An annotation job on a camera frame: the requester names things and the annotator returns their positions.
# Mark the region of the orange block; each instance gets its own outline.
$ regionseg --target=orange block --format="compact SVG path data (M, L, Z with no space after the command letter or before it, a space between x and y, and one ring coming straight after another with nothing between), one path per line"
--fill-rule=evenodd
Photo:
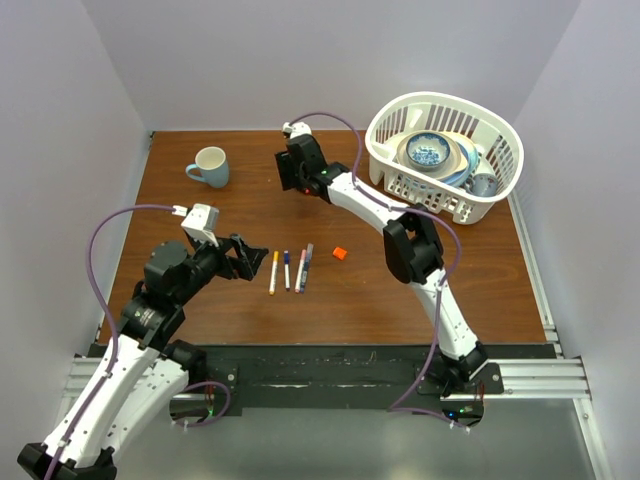
M338 260L344 260L347 256L347 251L344 248L336 247L333 250L333 256Z

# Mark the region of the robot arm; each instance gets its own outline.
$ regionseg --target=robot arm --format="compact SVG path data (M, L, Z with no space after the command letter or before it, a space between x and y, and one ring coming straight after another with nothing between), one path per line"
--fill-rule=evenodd
M122 311L113 370L107 371L114 350L111 340L100 366L63 421L43 444L25 446L18 457L32 478L44 478L62 447L53 479L112 480L114 461L132 439L174 395L189 383L205 379L204 353L185 342L168 344L185 320L183 306L215 276L252 280L268 251L248 247L238 235L216 238L216 208L196 204L189 211L177 207L174 213L186 217L182 228L194 253L190 255L176 241L154 249L144 280ZM231 248L234 256L227 255ZM147 369L151 373L140 382ZM102 387L97 396L64 441L68 425L98 382Z
M304 124L285 124L287 151L276 154L284 190L296 188L340 206L383 235L387 267L403 283L409 284L428 317L435 319L436 294L442 288L439 346L445 363L458 383L468 382L484 367L487 355L469 328L455 301L448 282L440 287L444 275L443 248L433 222L423 216L384 208L358 192L351 172L344 165L328 165L320 146ZM390 207L408 205L392 200L375 189L359 184ZM413 209L426 211L422 205Z

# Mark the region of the mug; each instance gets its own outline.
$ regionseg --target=mug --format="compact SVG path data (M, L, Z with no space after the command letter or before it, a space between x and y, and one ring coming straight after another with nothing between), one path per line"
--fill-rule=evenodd
M466 189L476 197L493 197L498 191L498 178L490 173L478 173L469 179Z
M194 168L200 170L200 175L191 173ZM203 148L196 154L196 163L189 165L185 173L189 178L208 183L214 188L222 188L229 182L227 154L218 147Z

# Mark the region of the laundry basket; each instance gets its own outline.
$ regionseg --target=laundry basket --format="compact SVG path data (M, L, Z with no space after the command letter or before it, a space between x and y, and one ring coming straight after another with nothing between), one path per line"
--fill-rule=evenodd
M396 161L400 138L418 130L458 132L476 145L480 161L473 173L493 173L498 190L492 197L477 197L449 186ZM384 190L409 203L422 203L434 213L445 210L453 221L472 224L482 219L494 203L504 199L522 172L524 151L515 130L495 113L452 95L416 92L389 102L367 129L369 177L384 180Z

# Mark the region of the wooden table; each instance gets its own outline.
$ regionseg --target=wooden table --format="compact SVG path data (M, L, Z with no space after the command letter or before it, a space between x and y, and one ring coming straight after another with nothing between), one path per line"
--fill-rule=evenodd
M351 132L315 132L329 162L353 165ZM231 180L220 190L187 178L184 168L203 147L227 152ZM285 293L282 267L275 296L267 293L272 253L252 282L214 279L185 307L176 337L192 343L428 343L432 328L406 285L386 268L382 237L351 213L318 198L283 192L273 154L284 149L279 132L158 132L137 203L220 209L219 236L239 233L250 246L292 252L315 245L307 291ZM361 178L368 180L368 161ZM179 217L136 212L110 300L119 313L155 246L185 241ZM476 225L455 225L463 253L450 284L469 325L485 343L544 342L527 269L509 210L503 201ZM453 242L440 230L445 262ZM331 253L349 251L345 261ZM100 332L106 343L109 329Z

